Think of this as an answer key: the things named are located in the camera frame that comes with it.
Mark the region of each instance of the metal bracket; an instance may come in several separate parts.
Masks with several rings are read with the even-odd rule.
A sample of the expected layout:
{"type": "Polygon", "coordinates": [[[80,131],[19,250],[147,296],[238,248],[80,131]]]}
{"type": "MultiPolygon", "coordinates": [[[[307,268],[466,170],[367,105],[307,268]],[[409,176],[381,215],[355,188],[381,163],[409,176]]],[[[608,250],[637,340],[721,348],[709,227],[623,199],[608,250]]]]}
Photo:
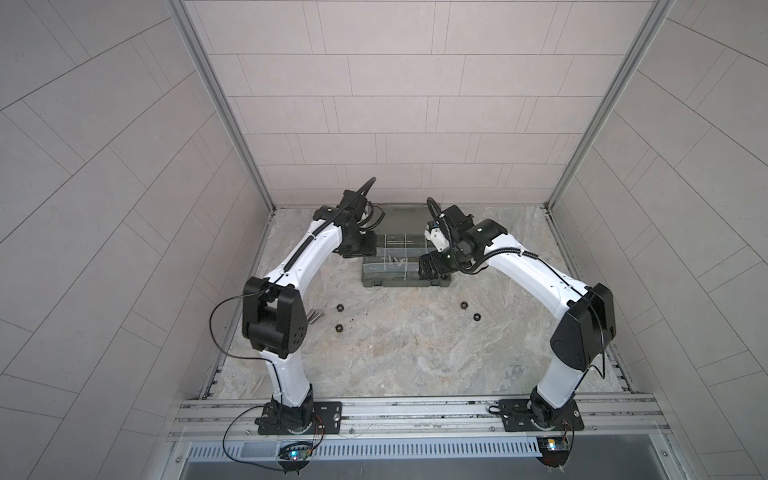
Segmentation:
{"type": "MultiPolygon", "coordinates": [[[[502,415],[505,432],[541,432],[541,429],[533,423],[531,416],[528,414],[527,399],[499,400],[498,407],[505,412],[502,415]]],[[[584,421],[581,419],[581,413],[578,411],[575,400],[571,399],[559,410],[553,423],[554,425],[564,426],[563,420],[571,424],[576,431],[584,430],[584,421]]]]}
{"type": "MultiPolygon", "coordinates": [[[[314,402],[312,422],[306,432],[312,433],[317,427],[318,432],[322,430],[325,432],[325,435],[337,435],[341,428],[341,412],[341,402],[314,402]],[[320,417],[320,424],[318,424],[315,419],[315,415],[320,417]]],[[[277,411],[271,406],[271,403],[264,406],[262,418],[264,419],[264,422],[259,424],[259,435],[296,434],[282,425],[277,425],[277,411]]]]}

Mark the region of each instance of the gray marble surface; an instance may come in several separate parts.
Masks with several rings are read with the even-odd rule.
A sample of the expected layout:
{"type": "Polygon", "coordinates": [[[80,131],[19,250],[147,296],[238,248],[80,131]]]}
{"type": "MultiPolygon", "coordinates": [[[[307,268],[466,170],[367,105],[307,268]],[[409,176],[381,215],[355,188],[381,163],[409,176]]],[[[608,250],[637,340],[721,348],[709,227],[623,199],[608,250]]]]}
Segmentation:
{"type": "MultiPolygon", "coordinates": [[[[475,222],[492,218],[529,250],[567,271],[540,207],[465,207],[475,222]]],[[[278,210],[257,276],[273,269],[309,226],[313,209],[278,210]]],[[[448,288],[365,288],[361,259],[332,255],[304,296],[307,310],[326,315],[307,333],[301,353],[315,397],[441,396],[529,393],[544,375],[557,326],[552,315],[509,277],[489,268],[479,275],[455,274],[448,288]],[[459,306],[469,303],[467,310],[459,306]],[[344,305],[343,313],[336,304],[344,305]],[[477,312],[482,319],[476,322],[477,312]],[[335,325],[344,326],[337,333],[335,325]]],[[[230,352],[252,356],[239,331],[230,352]]],[[[601,358],[595,360],[600,365],[601,358]]],[[[580,392],[620,391],[609,367],[594,370],[580,392]]],[[[228,358],[214,395],[218,399],[266,399],[265,365],[228,358]]]]}

